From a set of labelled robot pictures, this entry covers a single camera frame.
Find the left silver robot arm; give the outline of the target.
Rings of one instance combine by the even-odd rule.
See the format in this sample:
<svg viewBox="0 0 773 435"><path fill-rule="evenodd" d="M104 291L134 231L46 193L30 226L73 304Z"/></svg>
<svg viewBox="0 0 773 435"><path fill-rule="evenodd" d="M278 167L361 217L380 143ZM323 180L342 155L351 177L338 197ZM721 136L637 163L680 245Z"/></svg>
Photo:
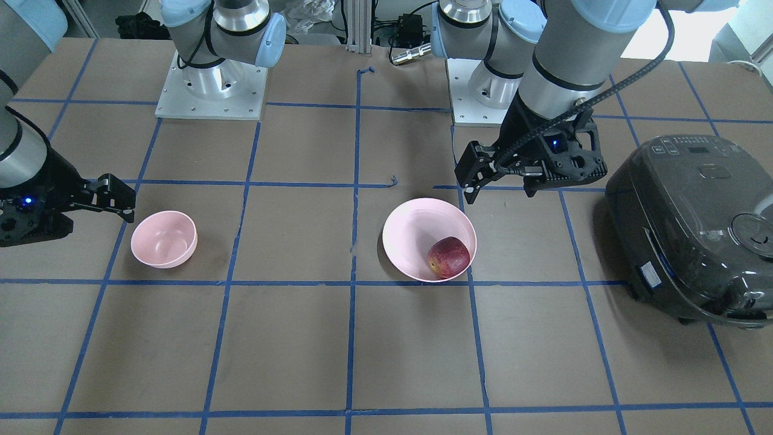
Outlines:
<svg viewBox="0 0 773 435"><path fill-rule="evenodd" d="M608 172L592 119L594 105L637 82L673 46L671 11L709 12L737 1L438 1L432 6L431 49L447 59L480 60L496 78L516 80L499 136L470 141L455 166L468 204L503 176L539 190L587 185ZM668 36L654 60L608 89L635 32L658 11Z"/></svg>

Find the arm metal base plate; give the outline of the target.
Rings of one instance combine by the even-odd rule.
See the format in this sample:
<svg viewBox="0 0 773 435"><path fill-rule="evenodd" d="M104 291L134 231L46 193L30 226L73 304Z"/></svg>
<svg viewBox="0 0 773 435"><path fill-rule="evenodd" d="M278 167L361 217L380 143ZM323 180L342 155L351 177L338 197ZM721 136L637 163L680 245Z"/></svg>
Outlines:
<svg viewBox="0 0 773 435"><path fill-rule="evenodd" d="M448 59L446 66L455 125L499 126L522 77L500 77L482 60Z"/></svg>
<svg viewBox="0 0 773 435"><path fill-rule="evenodd" d="M158 118L260 120L269 69L233 60L208 69L181 64L175 53L158 97Z"/></svg>

